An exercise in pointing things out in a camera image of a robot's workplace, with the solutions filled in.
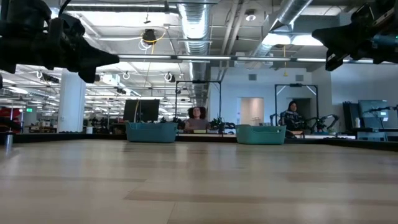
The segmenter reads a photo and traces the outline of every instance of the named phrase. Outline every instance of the monitor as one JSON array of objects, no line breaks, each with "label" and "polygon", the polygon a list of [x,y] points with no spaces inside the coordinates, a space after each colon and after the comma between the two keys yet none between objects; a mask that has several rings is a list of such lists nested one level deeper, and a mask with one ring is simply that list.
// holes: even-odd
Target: monitor
[{"label": "monitor", "polygon": [[160,100],[126,100],[123,120],[134,121],[134,112],[137,104],[136,122],[157,121]]},{"label": "monitor", "polygon": [[387,100],[359,100],[359,115],[362,118],[387,118],[388,110],[369,112],[372,109],[388,107]]}]

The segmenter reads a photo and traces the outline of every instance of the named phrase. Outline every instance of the teal storage bin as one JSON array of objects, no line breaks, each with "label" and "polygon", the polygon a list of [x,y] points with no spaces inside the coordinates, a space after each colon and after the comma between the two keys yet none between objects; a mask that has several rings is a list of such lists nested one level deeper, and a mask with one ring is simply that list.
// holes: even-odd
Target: teal storage bin
[{"label": "teal storage bin", "polygon": [[286,126],[265,127],[248,124],[236,126],[236,139],[240,144],[281,145],[285,143]]},{"label": "teal storage bin", "polygon": [[127,140],[131,142],[175,142],[177,123],[126,123]]}]

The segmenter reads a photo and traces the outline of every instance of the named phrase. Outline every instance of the woman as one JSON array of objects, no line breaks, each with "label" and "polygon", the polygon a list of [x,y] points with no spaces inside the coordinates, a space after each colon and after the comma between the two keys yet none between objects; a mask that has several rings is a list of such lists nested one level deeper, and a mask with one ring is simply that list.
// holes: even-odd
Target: woman
[{"label": "woman", "polygon": [[194,107],[188,110],[189,119],[185,122],[185,130],[206,130],[210,124],[206,120],[206,108]]},{"label": "woman", "polygon": [[299,131],[299,122],[303,120],[303,117],[297,113],[297,104],[295,101],[289,103],[287,110],[280,114],[279,123],[286,125],[286,129],[289,131]]}]

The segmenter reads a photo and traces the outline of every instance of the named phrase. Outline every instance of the doorway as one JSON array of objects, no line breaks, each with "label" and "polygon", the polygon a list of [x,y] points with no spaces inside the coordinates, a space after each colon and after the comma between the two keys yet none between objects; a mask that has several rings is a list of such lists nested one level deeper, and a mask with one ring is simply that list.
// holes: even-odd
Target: doorway
[{"label": "doorway", "polygon": [[293,98],[297,103],[297,113],[305,119],[311,118],[311,98]]},{"label": "doorway", "polygon": [[241,124],[259,126],[264,122],[264,99],[241,98]]}]

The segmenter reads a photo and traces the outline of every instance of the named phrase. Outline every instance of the dark hair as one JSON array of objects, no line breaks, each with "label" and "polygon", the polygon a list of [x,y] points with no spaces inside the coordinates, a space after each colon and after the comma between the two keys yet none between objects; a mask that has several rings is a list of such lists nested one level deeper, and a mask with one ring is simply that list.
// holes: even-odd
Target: dark hair
[{"label": "dark hair", "polygon": [[189,118],[192,118],[192,119],[195,118],[193,116],[193,109],[195,109],[195,108],[199,108],[200,109],[200,119],[206,119],[206,108],[204,108],[202,106],[196,106],[196,107],[193,107],[193,108],[189,108],[188,109]]},{"label": "dark hair", "polygon": [[288,111],[291,111],[291,110],[290,110],[290,106],[292,106],[292,104],[295,104],[295,105],[297,106],[296,101],[292,100],[292,101],[289,103],[289,107],[287,108]]}]

